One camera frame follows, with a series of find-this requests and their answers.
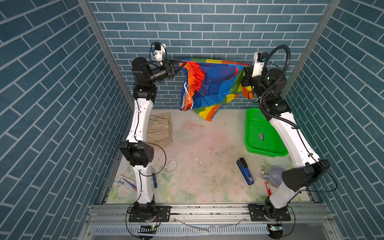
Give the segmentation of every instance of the brick wall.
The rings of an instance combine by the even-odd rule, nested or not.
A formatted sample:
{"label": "brick wall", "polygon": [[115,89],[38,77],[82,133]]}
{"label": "brick wall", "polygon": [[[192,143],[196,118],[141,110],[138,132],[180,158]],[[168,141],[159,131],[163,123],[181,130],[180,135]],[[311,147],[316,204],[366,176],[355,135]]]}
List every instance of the brick wall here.
{"label": "brick wall", "polygon": [[[384,1],[342,0],[287,96],[337,191],[321,194],[345,239],[383,239]],[[330,190],[325,175],[316,184]]]}
{"label": "brick wall", "polygon": [[78,237],[130,116],[76,0],[0,1],[0,239]]}
{"label": "brick wall", "polygon": [[[256,51],[290,46],[291,67],[302,53],[329,0],[91,0],[130,90],[131,61],[149,57],[154,41],[170,59],[213,58],[252,64]],[[273,63],[283,66],[284,54]],[[184,77],[158,84],[156,108],[179,108]],[[226,108],[254,106],[239,96]]]}

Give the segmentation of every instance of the blue pen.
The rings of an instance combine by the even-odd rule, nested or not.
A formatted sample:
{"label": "blue pen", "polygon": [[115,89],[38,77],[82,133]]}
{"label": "blue pen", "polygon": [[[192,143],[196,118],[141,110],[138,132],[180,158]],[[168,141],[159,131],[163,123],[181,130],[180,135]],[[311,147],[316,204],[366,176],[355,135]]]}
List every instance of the blue pen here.
{"label": "blue pen", "polygon": [[151,172],[152,172],[152,178],[153,178],[153,185],[155,188],[157,188],[157,181],[156,181],[156,174],[155,174],[155,168],[151,167]]}

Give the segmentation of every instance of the green tray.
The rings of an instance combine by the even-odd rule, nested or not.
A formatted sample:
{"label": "green tray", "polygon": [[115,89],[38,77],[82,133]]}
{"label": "green tray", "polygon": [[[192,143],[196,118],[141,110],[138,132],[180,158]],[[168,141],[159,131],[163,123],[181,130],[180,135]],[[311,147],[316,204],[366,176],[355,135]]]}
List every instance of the green tray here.
{"label": "green tray", "polygon": [[249,152],[268,157],[283,157],[288,154],[275,128],[257,108],[247,110],[245,145]]}

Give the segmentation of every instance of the marker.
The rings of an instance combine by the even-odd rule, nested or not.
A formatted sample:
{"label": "marker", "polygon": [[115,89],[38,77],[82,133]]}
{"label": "marker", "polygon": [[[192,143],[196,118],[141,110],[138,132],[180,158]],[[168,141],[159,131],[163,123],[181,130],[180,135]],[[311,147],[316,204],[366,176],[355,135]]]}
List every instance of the marker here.
{"label": "marker", "polygon": [[266,189],[267,189],[267,191],[268,191],[269,196],[272,195],[272,193],[271,193],[271,189],[269,188],[268,181],[267,181],[264,177],[263,177],[263,180],[264,180],[264,182],[265,182],[265,186],[266,186]]}
{"label": "marker", "polygon": [[156,181],[156,174],[155,174],[155,168],[151,167],[151,173],[152,173],[152,178],[153,178],[153,185],[155,188],[157,188],[157,181]]}

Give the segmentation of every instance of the vertical metal post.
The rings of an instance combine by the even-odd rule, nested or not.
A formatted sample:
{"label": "vertical metal post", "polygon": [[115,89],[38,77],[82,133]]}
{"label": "vertical metal post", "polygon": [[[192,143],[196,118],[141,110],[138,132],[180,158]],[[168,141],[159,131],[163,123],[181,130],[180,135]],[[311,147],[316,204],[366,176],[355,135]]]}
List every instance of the vertical metal post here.
{"label": "vertical metal post", "polygon": [[331,19],[333,13],[336,11],[341,0],[330,0],[327,7],[325,8],[323,15],[320,18],[319,23],[316,25],[311,37],[309,38],[307,44],[305,45],[303,53],[301,53],[297,64],[294,66],[291,75],[289,76],[287,85],[283,89],[281,97],[284,98],[289,89],[292,87],[297,76],[299,75],[301,69],[303,68],[305,62],[307,61],[309,55],[311,54],[313,48],[315,47],[317,41],[319,40],[321,34],[323,33],[325,27],[327,26],[329,20]]}
{"label": "vertical metal post", "polygon": [[125,98],[128,101],[129,106],[133,110],[134,104],[133,100],[128,92],[128,88],[123,80],[123,77],[121,75],[121,72],[118,68],[118,65],[115,61],[115,58],[112,55],[111,49],[108,46],[107,40],[104,37],[104,34],[100,28],[99,22],[97,21],[96,15],[92,10],[92,6],[89,3],[89,0],[78,0],[81,9],[84,12],[85,17],[88,20],[89,25],[91,26],[91,29],[93,30],[93,33],[95,34],[95,37],[104,52],[105,57],[107,58],[107,61],[115,74],[115,77],[121,87],[122,92],[124,93]]}

